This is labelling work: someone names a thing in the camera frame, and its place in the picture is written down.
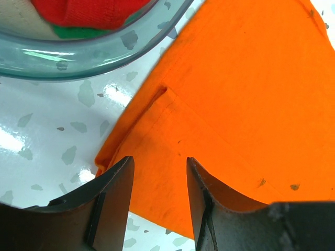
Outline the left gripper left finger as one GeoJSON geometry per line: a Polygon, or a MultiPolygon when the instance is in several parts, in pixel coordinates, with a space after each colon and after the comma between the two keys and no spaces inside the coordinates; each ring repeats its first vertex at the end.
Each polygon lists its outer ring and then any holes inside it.
{"type": "Polygon", "coordinates": [[[135,163],[113,167],[47,206],[1,204],[1,250],[122,250],[135,163]]]}

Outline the orange t-shirt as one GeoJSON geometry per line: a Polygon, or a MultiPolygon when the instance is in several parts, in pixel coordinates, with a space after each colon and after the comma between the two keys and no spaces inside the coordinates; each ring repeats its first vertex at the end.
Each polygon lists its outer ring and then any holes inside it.
{"type": "Polygon", "coordinates": [[[310,1],[205,1],[95,163],[130,155],[130,211],[193,237],[186,160],[263,203],[334,199],[334,49],[310,1]]]}

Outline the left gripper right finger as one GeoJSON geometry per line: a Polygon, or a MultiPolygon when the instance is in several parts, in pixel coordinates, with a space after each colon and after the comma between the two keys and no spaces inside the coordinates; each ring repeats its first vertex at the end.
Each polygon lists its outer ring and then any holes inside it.
{"type": "Polygon", "coordinates": [[[334,202],[265,204],[187,159],[196,250],[334,250],[334,202]]]}

